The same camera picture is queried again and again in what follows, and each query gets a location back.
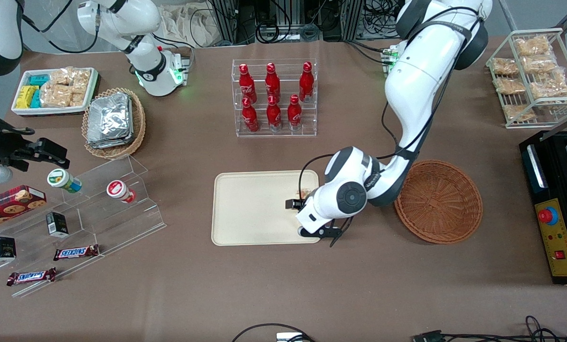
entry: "brown tablecloth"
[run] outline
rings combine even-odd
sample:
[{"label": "brown tablecloth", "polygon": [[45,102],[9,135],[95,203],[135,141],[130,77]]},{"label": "brown tablecloth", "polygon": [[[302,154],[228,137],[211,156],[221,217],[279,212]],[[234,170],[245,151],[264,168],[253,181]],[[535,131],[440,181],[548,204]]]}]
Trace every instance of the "brown tablecloth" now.
[{"label": "brown tablecloth", "polygon": [[[217,247],[210,240],[214,178],[222,172],[300,169],[310,158],[355,145],[385,154],[394,143],[379,125],[383,71],[343,43],[250,45],[197,50],[189,85],[162,98],[140,88],[121,53],[25,54],[23,70],[95,67],[100,90],[127,87],[147,114],[134,155],[148,169],[149,195],[168,227],[23,299],[0,278],[0,342],[228,341],[249,325],[295,325],[320,341],[407,341],[448,333],[524,333],[533,314],[567,329],[567,286],[550,283],[518,143],[535,130],[506,130],[501,106],[479,63],[453,73],[420,159],[459,166],[484,203],[467,241],[430,245],[413,236],[393,206],[372,206],[333,248],[315,245]],[[388,46],[376,43],[377,46]],[[318,56],[316,138],[238,139],[231,60]],[[68,149],[70,171],[105,162],[84,150],[80,116],[21,118]],[[387,122],[399,132],[393,113]],[[323,173],[325,161],[312,166]],[[46,188],[53,166],[15,171],[17,184]],[[232,203],[251,212],[252,203]],[[275,329],[243,341],[272,341]]]}]

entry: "white bag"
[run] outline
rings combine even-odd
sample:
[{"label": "white bag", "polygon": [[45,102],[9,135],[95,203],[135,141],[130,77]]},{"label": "white bag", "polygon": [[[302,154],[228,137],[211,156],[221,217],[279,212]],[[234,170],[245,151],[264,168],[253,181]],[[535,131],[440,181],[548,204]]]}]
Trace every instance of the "white bag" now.
[{"label": "white bag", "polygon": [[[159,12],[164,38],[184,41],[197,48],[212,46],[222,40],[214,18],[214,11],[208,2],[161,5]],[[190,34],[191,27],[193,30],[192,37]]]}]

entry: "red cookie box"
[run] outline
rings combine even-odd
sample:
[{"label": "red cookie box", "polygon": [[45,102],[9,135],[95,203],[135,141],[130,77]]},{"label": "red cookie box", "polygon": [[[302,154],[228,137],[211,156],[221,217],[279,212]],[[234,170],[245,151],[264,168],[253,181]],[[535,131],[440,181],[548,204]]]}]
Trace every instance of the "red cookie box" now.
[{"label": "red cookie box", "polygon": [[44,192],[27,185],[16,186],[0,194],[0,223],[47,204]]}]

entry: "white tray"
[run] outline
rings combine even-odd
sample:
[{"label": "white tray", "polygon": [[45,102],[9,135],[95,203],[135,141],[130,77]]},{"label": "white tray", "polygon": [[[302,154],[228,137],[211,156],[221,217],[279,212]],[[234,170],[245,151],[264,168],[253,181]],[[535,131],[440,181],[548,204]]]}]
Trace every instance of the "white tray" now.
[{"label": "white tray", "polygon": [[[221,173],[214,181],[212,242],[218,246],[315,243],[302,237],[296,210],[285,201],[298,198],[300,171]],[[302,188],[319,186],[311,170],[302,174]]]},{"label": "white tray", "polygon": [[83,100],[83,104],[81,106],[74,106],[74,107],[62,107],[62,108],[16,108],[16,100],[19,96],[19,92],[21,91],[21,87],[28,85],[28,79],[30,76],[34,75],[45,75],[49,74],[52,71],[56,71],[59,69],[43,69],[43,70],[29,70],[25,71],[24,74],[21,76],[21,80],[19,81],[18,89],[16,91],[16,96],[14,96],[13,103],[11,104],[11,111],[18,114],[19,116],[50,116],[50,115],[66,115],[66,114],[82,114],[84,110],[90,105],[90,101],[92,100],[92,95],[95,89],[95,83],[97,82],[98,72],[93,67],[77,67],[75,69],[79,70],[89,70],[92,72],[90,75],[90,82],[87,85],[87,90],[85,91],[85,98]]}]

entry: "yellow control panel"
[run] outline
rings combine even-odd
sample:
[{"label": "yellow control panel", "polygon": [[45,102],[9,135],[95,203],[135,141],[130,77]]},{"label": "yellow control panel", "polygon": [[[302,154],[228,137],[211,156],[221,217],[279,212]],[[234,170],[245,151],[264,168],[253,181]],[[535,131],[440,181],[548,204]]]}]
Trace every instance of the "yellow control panel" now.
[{"label": "yellow control panel", "polygon": [[551,275],[567,276],[567,230],[558,199],[535,205]]}]

